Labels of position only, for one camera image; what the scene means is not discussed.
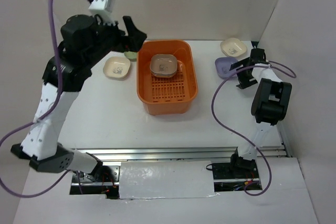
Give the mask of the yellow plate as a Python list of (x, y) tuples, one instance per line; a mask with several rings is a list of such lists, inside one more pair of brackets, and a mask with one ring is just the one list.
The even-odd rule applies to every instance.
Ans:
[(177, 73), (182, 73), (184, 69), (184, 64), (181, 61), (177, 62)]

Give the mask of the pink-brown plate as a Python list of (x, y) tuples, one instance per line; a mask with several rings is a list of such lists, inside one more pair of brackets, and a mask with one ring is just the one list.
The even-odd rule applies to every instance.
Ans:
[(170, 54), (156, 54), (151, 58), (150, 70), (157, 74), (177, 73), (177, 58)]

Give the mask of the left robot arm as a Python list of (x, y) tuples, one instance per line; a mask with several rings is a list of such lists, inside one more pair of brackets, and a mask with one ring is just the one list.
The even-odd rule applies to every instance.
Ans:
[(52, 57), (43, 74), (43, 87), (38, 109), (29, 132), (11, 153), (26, 159), (37, 172), (83, 172), (91, 181), (103, 177), (103, 163), (89, 153), (64, 147), (59, 143), (60, 131), (69, 109), (78, 97), (91, 69), (109, 52), (138, 52), (147, 35), (138, 30), (130, 16), (124, 16), (126, 31), (108, 24), (96, 14), (75, 15), (61, 27), (62, 42), (58, 55)]

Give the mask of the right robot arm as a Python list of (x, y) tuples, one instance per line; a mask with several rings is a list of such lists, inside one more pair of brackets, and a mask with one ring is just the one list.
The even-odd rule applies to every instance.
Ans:
[(237, 74), (239, 89), (258, 85), (251, 105), (251, 114), (256, 122), (256, 131), (251, 138), (254, 145), (247, 143), (237, 147), (228, 166), (229, 173), (239, 178), (255, 170), (256, 148), (261, 147), (264, 135), (285, 118), (292, 85), (277, 77), (266, 61), (264, 49), (252, 49), (249, 58), (232, 64), (230, 68), (241, 70)]

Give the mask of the green plate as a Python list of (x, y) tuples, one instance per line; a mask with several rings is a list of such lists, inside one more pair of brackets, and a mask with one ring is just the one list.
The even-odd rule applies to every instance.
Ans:
[(130, 61), (137, 61), (137, 57), (138, 57), (138, 53), (137, 52), (126, 51), (126, 52), (124, 52), (124, 55)]
[(152, 76), (156, 77), (156, 78), (164, 78), (164, 79), (169, 79), (172, 78), (176, 75), (176, 73), (173, 74), (157, 74), (157, 73), (152, 73)]

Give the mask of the purple plate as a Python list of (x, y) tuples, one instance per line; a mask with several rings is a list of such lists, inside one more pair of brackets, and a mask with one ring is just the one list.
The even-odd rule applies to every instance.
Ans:
[(234, 57), (220, 57), (215, 60), (215, 68), (220, 78), (226, 79), (231, 75), (231, 65), (237, 63)]

